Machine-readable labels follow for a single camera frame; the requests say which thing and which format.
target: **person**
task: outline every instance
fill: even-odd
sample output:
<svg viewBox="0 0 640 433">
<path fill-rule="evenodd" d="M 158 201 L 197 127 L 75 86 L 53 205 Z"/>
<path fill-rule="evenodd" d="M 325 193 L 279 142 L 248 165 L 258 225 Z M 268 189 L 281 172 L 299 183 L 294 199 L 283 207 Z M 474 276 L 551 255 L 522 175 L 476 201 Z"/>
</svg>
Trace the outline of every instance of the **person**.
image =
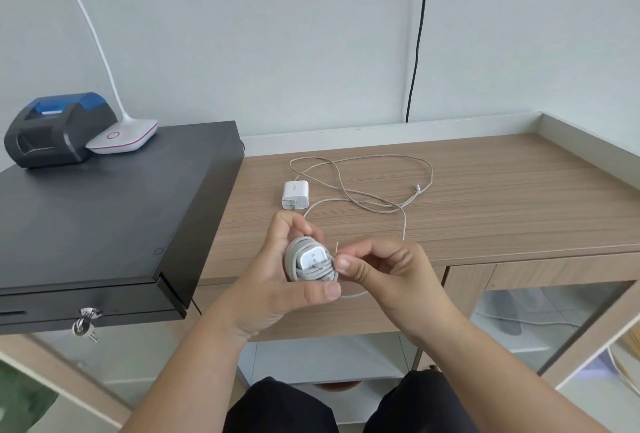
<svg viewBox="0 0 640 433">
<path fill-rule="evenodd" d="M 287 312 L 340 297 L 340 283 L 288 283 L 288 244 L 323 242 L 293 211 L 277 212 L 262 247 L 236 282 L 180 344 L 123 433 L 337 432 L 331 410 L 272 378 L 252 385 L 227 413 L 240 351 Z M 464 317 L 447 297 L 420 245 L 364 237 L 335 257 L 442 372 L 412 371 L 381 401 L 365 433 L 608 431 Z"/>
</svg>

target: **black pants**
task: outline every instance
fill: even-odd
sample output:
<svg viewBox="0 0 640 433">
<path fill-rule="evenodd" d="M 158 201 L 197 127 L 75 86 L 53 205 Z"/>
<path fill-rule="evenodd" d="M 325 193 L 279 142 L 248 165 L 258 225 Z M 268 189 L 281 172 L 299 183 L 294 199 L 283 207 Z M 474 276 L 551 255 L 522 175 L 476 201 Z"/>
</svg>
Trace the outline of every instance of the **black pants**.
<svg viewBox="0 0 640 433">
<path fill-rule="evenodd" d="M 268 377 L 228 412 L 223 433 L 337 433 L 331 408 Z M 411 371 L 380 401 L 364 433 L 477 433 L 441 372 Z"/>
</svg>

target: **fingernail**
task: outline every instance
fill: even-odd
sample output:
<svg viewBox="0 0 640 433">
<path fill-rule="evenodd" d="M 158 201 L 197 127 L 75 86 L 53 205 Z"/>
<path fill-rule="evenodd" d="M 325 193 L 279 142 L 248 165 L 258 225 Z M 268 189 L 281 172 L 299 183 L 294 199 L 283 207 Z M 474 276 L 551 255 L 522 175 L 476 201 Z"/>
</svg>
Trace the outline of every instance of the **fingernail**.
<svg viewBox="0 0 640 433">
<path fill-rule="evenodd" d="M 338 271 L 347 271 L 347 268 L 349 267 L 349 260 L 344 256 L 340 256 L 335 260 L 335 263 L 333 265 Z"/>
<path fill-rule="evenodd" d="M 330 300 L 335 300 L 342 293 L 342 287 L 337 281 L 324 282 L 324 294 Z"/>
</svg>

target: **person's left hand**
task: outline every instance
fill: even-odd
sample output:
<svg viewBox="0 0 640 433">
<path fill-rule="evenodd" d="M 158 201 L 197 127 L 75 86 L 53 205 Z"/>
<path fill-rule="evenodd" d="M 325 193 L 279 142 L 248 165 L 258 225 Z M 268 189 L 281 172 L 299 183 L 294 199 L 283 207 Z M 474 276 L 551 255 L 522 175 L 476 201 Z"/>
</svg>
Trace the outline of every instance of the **person's left hand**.
<svg viewBox="0 0 640 433">
<path fill-rule="evenodd" d="M 300 236 L 324 242 L 322 231 L 300 214 L 285 210 L 274 214 L 258 254 L 209 309 L 231 332 L 248 340 L 287 312 L 340 297 L 342 289 L 336 281 L 287 282 L 282 266 L 284 251 Z"/>
</svg>

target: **white desk lamp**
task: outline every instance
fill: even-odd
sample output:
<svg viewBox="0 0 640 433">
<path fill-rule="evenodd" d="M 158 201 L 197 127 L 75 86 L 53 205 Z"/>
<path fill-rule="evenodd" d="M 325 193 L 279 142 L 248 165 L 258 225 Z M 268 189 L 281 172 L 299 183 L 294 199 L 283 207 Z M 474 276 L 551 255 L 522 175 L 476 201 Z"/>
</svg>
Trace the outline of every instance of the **white desk lamp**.
<svg viewBox="0 0 640 433">
<path fill-rule="evenodd" d="M 100 58 L 102 59 L 104 68 L 107 70 L 111 89 L 113 89 L 113 94 L 116 97 L 120 113 L 122 114 L 121 121 L 118 121 L 108 127 L 100 133 L 100 135 L 87 143 L 86 147 L 95 153 L 123 153 L 137 150 L 147 143 L 148 139 L 154 135 L 158 127 L 158 121 L 155 119 L 133 119 L 126 111 L 124 111 L 120 96 L 118 95 L 118 90 L 116 89 L 116 83 L 113 81 L 113 75 L 111 74 L 109 63 L 107 62 L 107 58 L 104 56 L 100 40 L 98 40 L 98 35 L 93 28 L 89 14 L 87 14 L 84 9 L 84 5 L 81 0 L 76 0 L 76 3 L 78 4 L 78 7 L 80 7 L 80 11 L 82 11 L 86 24 L 89 25 L 93 41 L 95 42 L 95 46 L 98 48 L 98 52 L 100 52 Z"/>
</svg>

